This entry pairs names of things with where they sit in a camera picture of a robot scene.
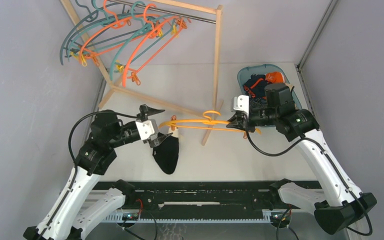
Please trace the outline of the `black white-banded underwear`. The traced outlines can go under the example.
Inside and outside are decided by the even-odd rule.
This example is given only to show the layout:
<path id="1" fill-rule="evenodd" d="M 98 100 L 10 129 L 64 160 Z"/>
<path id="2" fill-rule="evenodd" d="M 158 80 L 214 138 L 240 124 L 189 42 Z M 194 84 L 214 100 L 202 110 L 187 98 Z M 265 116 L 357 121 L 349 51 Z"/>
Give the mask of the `black white-banded underwear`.
<path id="1" fill-rule="evenodd" d="M 175 172 L 180 152 L 179 129 L 169 128 L 167 138 L 153 148 L 152 156 L 160 169 L 167 175 Z"/>

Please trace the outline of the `navy orange-trimmed underwear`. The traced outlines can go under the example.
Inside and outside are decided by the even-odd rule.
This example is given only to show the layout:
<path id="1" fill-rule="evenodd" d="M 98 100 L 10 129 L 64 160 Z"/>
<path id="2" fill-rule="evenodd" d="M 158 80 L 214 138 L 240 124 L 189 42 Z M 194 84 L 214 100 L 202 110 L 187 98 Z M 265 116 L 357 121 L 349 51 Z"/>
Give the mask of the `navy orange-trimmed underwear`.
<path id="1" fill-rule="evenodd" d="M 252 74 L 242 88 L 250 99 L 264 102 L 267 100 L 265 87 L 268 84 L 265 74 Z"/>

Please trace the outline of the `yellow hanger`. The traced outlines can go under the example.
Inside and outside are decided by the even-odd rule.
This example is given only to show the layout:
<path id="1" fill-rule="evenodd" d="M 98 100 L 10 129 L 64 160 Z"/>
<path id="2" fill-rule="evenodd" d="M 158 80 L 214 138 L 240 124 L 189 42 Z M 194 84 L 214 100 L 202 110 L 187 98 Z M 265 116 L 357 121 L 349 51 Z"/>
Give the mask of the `yellow hanger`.
<path id="1" fill-rule="evenodd" d="M 222 114 L 219 111 L 207 110 L 202 113 L 201 118 L 188 118 L 188 119 L 177 119 L 173 115 L 170 120 L 164 121 L 159 124 L 158 128 L 168 127 L 172 130 L 176 128 L 184 129 L 197 129 L 197 130 L 212 130 L 212 131 L 222 131 L 222 132 L 235 132 L 243 133 L 246 135 L 245 130 L 236 129 L 236 128 L 227 128 L 227 125 L 230 124 L 230 121 L 226 120 L 217 120 L 213 118 L 212 115 L 221 116 Z"/>

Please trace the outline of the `teal hanger with clips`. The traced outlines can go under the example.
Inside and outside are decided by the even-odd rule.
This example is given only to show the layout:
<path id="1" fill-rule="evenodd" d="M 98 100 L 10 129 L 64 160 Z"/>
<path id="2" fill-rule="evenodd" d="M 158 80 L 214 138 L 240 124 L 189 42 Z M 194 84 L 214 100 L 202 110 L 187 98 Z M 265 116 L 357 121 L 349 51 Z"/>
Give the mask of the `teal hanger with clips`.
<path id="1" fill-rule="evenodd" d="M 136 1 L 132 7 L 135 9 L 139 5 L 144 6 L 143 11 L 131 13 L 128 19 L 140 23 L 140 28 L 119 45 L 110 67 L 111 71 L 120 74 L 119 81 L 123 87 L 128 81 L 139 86 L 138 73 L 179 37 L 190 22 L 173 13 L 151 13 L 157 7 L 154 3 Z M 134 48 L 127 60 L 121 63 L 119 57 L 129 44 L 133 44 Z"/>

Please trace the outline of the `orange hanger with clips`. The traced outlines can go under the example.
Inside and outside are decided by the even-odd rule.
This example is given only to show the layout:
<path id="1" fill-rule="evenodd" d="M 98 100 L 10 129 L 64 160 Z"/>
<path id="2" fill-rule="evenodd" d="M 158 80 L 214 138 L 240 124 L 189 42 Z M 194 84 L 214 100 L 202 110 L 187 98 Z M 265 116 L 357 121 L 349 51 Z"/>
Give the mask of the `orange hanger with clips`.
<path id="1" fill-rule="evenodd" d="M 140 72 L 156 55 L 159 54 L 174 38 L 176 38 L 182 30 L 188 28 L 187 23 L 191 22 L 191 18 L 186 15 L 174 13 L 171 11 L 165 12 L 163 15 L 151 14 L 149 11 L 157 11 L 157 6 L 153 3 L 144 6 L 143 12 L 139 15 L 131 14 L 130 19 L 141 22 L 142 27 L 137 30 L 119 49 L 116 58 L 122 50 L 132 41 L 140 39 L 137 47 L 133 50 L 131 56 L 123 68 L 119 69 L 121 74 L 120 83 L 126 87 L 126 82 L 130 79 L 136 85 L 140 85 L 141 81 L 137 77 Z M 131 64 L 140 58 L 144 53 L 150 50 L 155 44 L 161 41 L 166 35 L 171 34 L 168 39 L 154 54 L 149 57 L 139 68 L 131 68 Z"/>

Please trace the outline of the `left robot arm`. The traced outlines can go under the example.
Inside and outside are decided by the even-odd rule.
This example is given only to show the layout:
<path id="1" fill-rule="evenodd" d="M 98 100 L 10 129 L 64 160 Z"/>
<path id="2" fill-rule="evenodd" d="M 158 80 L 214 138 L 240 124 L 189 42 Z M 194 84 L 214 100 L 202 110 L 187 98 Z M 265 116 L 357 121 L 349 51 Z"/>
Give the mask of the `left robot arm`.
<path id="1" fill-rule="evenodd" d="M 69 137 L 83 120 L 93 117 L 88 139 L 77 155 L 73 153 L 72 141 L 68 140 L 73 168 L 67 183 L 45 218 L 38 225 L 28 227 L 23 237 L 26 240 L 84 240 L 111 212 L 133 207 L 137 200 L 135 187 L 120 179 L 92 206 L 81 210 L 90 192 L 117 158 L 116 148 L 137 141 L 153 148 L 168 137 L 158 135 L 158 124 L 150 118 L 162 112 L 143 104 L 128 123 L 121 120 L 126 114 L 113 110 L 92 112 L 79 119 Z"/>

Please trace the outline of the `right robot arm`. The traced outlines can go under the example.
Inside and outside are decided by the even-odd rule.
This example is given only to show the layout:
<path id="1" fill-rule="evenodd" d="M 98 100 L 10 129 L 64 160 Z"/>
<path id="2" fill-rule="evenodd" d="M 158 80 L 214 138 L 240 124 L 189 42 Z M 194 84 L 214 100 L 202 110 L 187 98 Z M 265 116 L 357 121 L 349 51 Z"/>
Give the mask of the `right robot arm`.
<path id="1" fill-rule="evenodd" d="M 269 203 L 275 208 L 291 205 L 312 214 L 330 235 L 350 230 L 355 222 L 367 219 L 377 204 L 376 197 L 351 180 L 327 145 L 314 115 L 296 106 L 293 89 L 285 83 L 274 83 L 264 92 L 266 103 L 258 106 L 252 105 L 249 95 L 233 97 L 233 116 L 227 127 L 244 131 L 247 137 L 258 127 L 274 127 L 291 149 L 299 150 L 322 188 L 318 193 L 282 179 L 270 186 Z"/>

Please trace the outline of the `orange underwear in basket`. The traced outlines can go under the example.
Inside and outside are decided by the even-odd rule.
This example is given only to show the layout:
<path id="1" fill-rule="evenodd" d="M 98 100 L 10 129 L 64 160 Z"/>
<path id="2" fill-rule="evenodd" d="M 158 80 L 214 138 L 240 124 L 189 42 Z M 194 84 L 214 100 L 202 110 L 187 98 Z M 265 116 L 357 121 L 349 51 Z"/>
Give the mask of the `orange underwear in basket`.
<path id="1" fill-rule="evenodd" d="M 285 83 L 285 76 L 282 72 L 274 71 L 267 73 L 265 80 L 272 84 Z"/>

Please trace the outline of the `dark teal empty hanger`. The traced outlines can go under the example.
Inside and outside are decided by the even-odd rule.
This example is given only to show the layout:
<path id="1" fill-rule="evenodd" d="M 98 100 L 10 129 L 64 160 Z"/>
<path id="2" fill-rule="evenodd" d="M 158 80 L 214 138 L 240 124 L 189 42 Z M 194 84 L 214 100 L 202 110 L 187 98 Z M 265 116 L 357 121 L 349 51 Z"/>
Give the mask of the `dark teal empty hanger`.
<path id="1" fill-rule="evenodd" d="M 135 17 L 136 20 L 143 13 L 137 11 L 137 8 L 145 9 L 146 5 L 142 1 L 126 2 L 109 0 L 104 1 L 101 7 L 98 7 L 95 0 L 92 0 L 90 5 L 80 4 L 75 2 L 78 7 L 85 8 L 88 15 L 79 20 L 74 28 L 65 37 L 60 48 L 60 62 L 64 63 L 64 59 L 75 59 L 82 66 L 88 65 L 88 60 L 92 60 L 93 64 L 99 67 L 101 64 L 98 57 L 104 53 L 110 52 L 115 49 L 123 49 L 128 43 L 144 37 L 149 31 L 150 27 L 139 28 L 137 31 L 129 31 L 119 34 L 101 41 L 95 41 L 99 36 L 109 29 L 118 29 L 120 26 L 130 26 Z M 97 27 L 104 28 L 103 31 L 97 33 L 94 37 L 87 37 L 83 42 L 86 44 L 85 48 L 81 50 L 83 44 L 80 43 L 82 37 Z"/>

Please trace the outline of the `teal plastic basket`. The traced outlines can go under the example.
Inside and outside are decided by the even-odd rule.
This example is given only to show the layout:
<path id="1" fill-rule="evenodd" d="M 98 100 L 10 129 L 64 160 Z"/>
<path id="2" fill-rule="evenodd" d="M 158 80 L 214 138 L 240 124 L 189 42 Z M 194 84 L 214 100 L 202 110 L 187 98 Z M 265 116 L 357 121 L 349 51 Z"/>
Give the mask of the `teal plastic basket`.
<path id="1" fill-rule="evenodd" d="M 249 115 L 250 112 L 262 111 L 261 127 L 276 126 L 285 131 L 292 131 L 292 129 L 303 125 L 306 118 L 301 110 L 300 102 L 296 100 L 294 85 L 290 83 L 285 72 L 279 66 L 263 64 L 245 67 L 238 72 L 237 81 L 241 87 L 241 93 L 248 96 L 243 90 L 243 84 L 250 76 L 253 74 L 266 75 L 272 72 L 283 73 L 285 83 L 269 82 L 265 87 L 266 101 L 249 98 Z"/>

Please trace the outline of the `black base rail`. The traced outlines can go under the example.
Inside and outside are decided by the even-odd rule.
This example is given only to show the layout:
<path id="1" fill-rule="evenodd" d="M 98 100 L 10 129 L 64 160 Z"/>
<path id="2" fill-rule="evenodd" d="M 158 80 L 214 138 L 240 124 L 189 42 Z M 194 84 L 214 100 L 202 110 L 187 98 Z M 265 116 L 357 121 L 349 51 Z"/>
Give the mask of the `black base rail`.
<path id="1" fill-rule="evenodd" d="M 289 208 L 270 192 L 274 181 L 131 181 L 137 201 L 105 223 L 270 223 Z"/>

